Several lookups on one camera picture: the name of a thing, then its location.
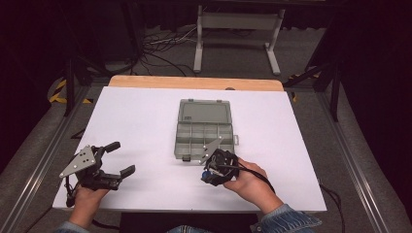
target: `denim sleeve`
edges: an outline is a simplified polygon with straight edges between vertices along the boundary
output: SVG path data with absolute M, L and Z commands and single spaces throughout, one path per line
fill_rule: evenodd
M 261 219 L 261 222 L 252 226 L 252 231 L 263 233 L 283 233 L 314 232 L 311 227 L 322 224 L 322 222 L 303 212 L 292 209 L 288 204 L 284 204 Z
M 53 233 L 89 233 L 89 232 L 70 221 L 65 221 L 57 229 L 55 229 Z

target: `metal frame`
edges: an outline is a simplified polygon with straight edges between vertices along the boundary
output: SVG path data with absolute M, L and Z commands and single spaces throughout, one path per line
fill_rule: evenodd
M 275 76 L 281 75 L 278 61 L 274 53 L 275 43 L 284 18 L 285 10 L 273 15 L 262 14 L 230 14 L 230 13 L 208 13 L 203 12 L 203 7 L 197 9 L 197 42 L 196 52 L 194 55 L 193 71 L 200 73 L 203 56 L 203 28 L 235 28 L 235 29 L 255 29 L 255 30 L 272 30 L 270 42 L 265 43 L 264 47 L 270 67 Z

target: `white table surface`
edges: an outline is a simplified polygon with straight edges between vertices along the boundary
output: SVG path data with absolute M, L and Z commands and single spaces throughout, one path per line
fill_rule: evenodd
M 247 213 L 258 208 L 222 185 L 200 180 L 203 166 L 174 155 L 181 99 L 230 102 L 235 152 L 265 169 L 278 196 L 300 211 L 326 211 L 292 106 L 283 91 L 104 87 L 77 151 L 85 145 L 121 147 L 103 156 L 108 174 L 135 164 L 136 172 L 100 208 L 122 212 Z M 71 184 L 76 176 L 70 177 Z M 66 209 L 64 182 L 53 207 Z

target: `gray carpet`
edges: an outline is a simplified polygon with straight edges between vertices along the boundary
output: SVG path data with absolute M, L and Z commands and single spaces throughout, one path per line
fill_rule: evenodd
M 198 77 L 248 78 L 248 79 L 279 79 L 284 82 L 290 75 L 303 72 L 310 55 L 322 37 L 324 30 L 282 30 L 275 47 L 282 75 L 274 77 L 271 73 L 266 54 L 262 48 L 265 38 L 269 34 L 256 31 L 249 36 L 241 37 L 232 32 L 210 32 L 204 39 L 202 72 Z M 174 64 L 180 66 L 188 75 L 194 76 L 190 70 L 193 64 L 195 43 L 187 41 L 171 50 L 156 52 Z M 147 55 L 147 62 L 156 65 L 168 65 L 155 57 Z M 123 64 L 111 64 L 110 69 L 116 69 Z M 138 64 L 133 69 L 138 75 L 182 76 L 182 73 L 173 66 L 150 66 L 147 69 Z M 87 98 L 98 100 L 99 93 L 105 83 L 96 82 L 89 89 Z M 297 92 L 297 101 L 292 107 L 299 124 L 304 142 L 312 159 L 313 166 L 322 184 L 339 193 L 342 199 L 343 216 L 346 232 L 375 232 L 373 224 L 354 186 L 342 150 L 327 121 L 328 115 L 323 111 L 318 94 L 312 91 Z M 42 179 L 30 205 L 21 213 L 17 220 L 16 232 L 24 232 L 27 227 L 38 218 L 51 204 L 57 192 L 59 183 L 58 174 L 75 153 L 79 140 L 70 139 L 70 136 L 86 127 L 91 116 L 93 104 L 82 104 L 64 134 L 58 153 Z M 8 167 L 0 176 L 3 187 L 0 192 L 0 224 L 6 222 L 25 184 L 36 169 L 39 160 L 48 148 L 58 124 L 63 119 L 65 105 L 53 103 L 50 110 L 38 123 Z M 383 176 L 373 154 L 367 146 L 356 119 L 346 100 L 344 90 L 340 92 L 339 124 L 347 139 L 348 147 L 359 163 L 370 189 L 376 200 L 389 232 L 412 232 L 409 219 L 390 184 Z M 340 232 L 341 220 L 335 204 L 324 193 L 328 211 L 315 213 L 323 221 L 323 225 L 316 227 L 317 232 Z M 70 213 L 60 210 L 50 210 L 33 226 L 30 232 L 51 232 L 62 221 L 68 219 Z M 100 211 L 96 219 L 106 224 L 119 225 L 120 213 Z M 92 226 L 92 232 L 115 232 Z

